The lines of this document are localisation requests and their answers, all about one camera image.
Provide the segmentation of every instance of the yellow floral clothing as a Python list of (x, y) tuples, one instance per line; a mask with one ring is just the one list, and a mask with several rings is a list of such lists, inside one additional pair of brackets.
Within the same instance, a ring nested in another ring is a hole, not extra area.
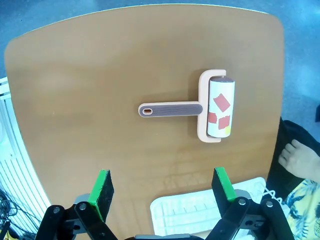
[(320, 240), (320, 184), (305, 179), (287, 197), (295, 240)]

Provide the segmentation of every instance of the handle hole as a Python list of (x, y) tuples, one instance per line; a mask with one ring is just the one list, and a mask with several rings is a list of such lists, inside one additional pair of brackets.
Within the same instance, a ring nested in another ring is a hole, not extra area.
[(143, 114), (144, 115), (150, 115), (150, 114), (152, 114), (152, 109), (151, 108), (145, 108), (145, 109), (143, 109)]
[(73, 230), (80, 230), (80, 229), (81, 229), (81, 227), (79, 225), (74, 225), (73, 226)]
[(251, 220), (245, 222), (246, 226), (252, 226), (253, 224), (254, 224), (254, 222)]

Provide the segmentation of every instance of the human foot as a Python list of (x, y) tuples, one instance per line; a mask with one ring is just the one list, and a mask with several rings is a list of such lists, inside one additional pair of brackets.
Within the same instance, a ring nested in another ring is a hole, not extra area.
[(285, 145), (278, 161), (296, 177), (320, 183), (320, 156), (297, 140)]

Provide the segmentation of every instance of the green gripper pad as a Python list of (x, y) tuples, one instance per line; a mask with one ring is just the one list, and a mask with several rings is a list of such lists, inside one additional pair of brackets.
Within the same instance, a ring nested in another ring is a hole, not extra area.
[(88, 203), (95, 208), (103, 222), (107, 219), (114, 192), (110, 170), (101, 170), (89, 195)]
[(211, 186), (222, 217), (230, 206), (230, 203), (237, 198), (224, 167), (216, 167), (214, 169)]

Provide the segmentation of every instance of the person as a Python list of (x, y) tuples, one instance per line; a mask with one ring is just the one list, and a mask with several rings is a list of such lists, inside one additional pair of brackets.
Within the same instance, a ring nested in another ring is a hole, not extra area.
[(287, 220), (296, 240), (320, 239), (320, 143), (282, 118), (266, 187), (290, 208)]

